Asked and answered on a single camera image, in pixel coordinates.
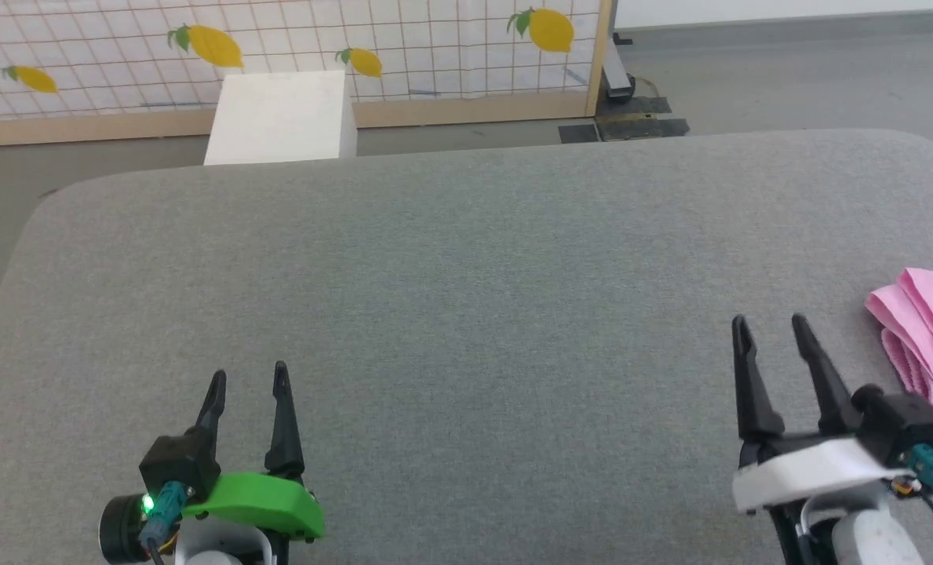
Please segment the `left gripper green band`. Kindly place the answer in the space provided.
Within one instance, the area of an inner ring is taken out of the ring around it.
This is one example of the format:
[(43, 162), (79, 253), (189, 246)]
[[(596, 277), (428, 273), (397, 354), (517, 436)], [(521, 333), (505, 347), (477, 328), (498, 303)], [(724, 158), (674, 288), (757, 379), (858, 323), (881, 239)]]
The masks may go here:
[[(215, 461), (227, 374), (217, 370), (191, 427), (194, 461)], [(180, 565), (288, 565), (293, 542), (325, 535), (325, 513), (298, 480), (304, 451), (286, 362), (275, 363), (275, 425), (265, 473), (229, 473), (202, 503), (187, 505), (180, 522)]]

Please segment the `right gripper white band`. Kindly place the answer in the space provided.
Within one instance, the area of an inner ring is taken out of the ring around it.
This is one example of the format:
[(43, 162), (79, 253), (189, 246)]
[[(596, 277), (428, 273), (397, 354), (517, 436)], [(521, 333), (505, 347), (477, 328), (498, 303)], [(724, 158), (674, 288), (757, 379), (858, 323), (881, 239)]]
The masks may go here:
[[(792, 327), (813, 381), (820, 433), (856, 432), (861, 415), (807, 317), (796, 312)], [(732, 319), (732, 347), (739, 439), (781, 436), (785, 423), (758, 370), (745, 315)], [(731, 489), (739, 512), (770, 516), (785, 565), (910, 565), (910, 536), (888, 503), (893, 480), (908, 475), (880, 464), (856, 439), (832, 439), (742, 466)]]

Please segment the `grey fabric sofa cushion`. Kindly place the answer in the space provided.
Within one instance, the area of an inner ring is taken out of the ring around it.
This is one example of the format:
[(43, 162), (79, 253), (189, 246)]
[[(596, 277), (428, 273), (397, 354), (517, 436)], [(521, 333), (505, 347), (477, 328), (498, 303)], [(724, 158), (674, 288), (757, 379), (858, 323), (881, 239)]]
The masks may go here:
[(933, 271), (933, 142), (800, 131), (100, 177), (0, 283), (0, 565), (104, 565), (155, 437), (227, 373), (261, 472), (286, 362), (326, 536), (295, 565), (782, 565), (735, 511), (731, 322), (818, 407), (790, 318), (896, 389), (869, 293)]

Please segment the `long black floor mat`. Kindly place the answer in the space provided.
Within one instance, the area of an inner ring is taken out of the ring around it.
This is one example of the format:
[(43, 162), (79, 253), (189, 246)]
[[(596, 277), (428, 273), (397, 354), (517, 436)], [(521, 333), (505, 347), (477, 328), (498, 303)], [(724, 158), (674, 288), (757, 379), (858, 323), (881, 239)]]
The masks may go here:
[(660, 119), (653, 115), (596, 118), (596, 129), (603, 142), (624, 142), (658, 138), (679, 138), (690, 132), (682, 118)]

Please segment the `white rectangular box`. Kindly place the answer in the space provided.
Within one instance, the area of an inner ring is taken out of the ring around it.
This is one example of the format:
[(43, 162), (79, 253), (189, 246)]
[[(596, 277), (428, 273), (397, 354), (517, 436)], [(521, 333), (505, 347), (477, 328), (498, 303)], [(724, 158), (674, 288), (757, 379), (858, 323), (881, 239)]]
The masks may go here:
[(223, 79), (208, 166), (354, 158), (354, 104), (345, 73), (229, 75)]

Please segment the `wooden framed lemon print panel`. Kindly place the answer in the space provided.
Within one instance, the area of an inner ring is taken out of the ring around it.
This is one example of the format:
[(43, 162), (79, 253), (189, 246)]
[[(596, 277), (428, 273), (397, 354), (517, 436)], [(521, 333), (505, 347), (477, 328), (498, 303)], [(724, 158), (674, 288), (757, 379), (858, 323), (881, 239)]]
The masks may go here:
[(361, 128), (594, 114), (614, 0), (0, 0), (0, 146), (203, 135), (231, 75), (343, 71)]

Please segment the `black floor mat under post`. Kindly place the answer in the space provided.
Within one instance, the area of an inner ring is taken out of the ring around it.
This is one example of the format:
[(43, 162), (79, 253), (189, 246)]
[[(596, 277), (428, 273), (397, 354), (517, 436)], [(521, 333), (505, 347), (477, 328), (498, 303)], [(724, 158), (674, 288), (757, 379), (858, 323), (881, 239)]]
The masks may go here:
[(667, 97), (631, 97), (611, 99), (604, 97), (596, 107), (596, 119), (628, 119), (631, 115), (667, 115), (672, 108)]

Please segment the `grey metal post foot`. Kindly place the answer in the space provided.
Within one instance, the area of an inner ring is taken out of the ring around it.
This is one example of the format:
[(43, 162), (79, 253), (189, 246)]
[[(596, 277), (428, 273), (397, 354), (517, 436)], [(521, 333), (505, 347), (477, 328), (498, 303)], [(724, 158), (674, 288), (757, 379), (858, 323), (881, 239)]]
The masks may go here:
[(636, 80), (627, 72), (620, 58), (619, 46), (630, 46), (631, 39), (626, 39), (613, 32), (603, 54), (602, 91), (606, 100), (616, 104), (626, 104), (634, 97)]

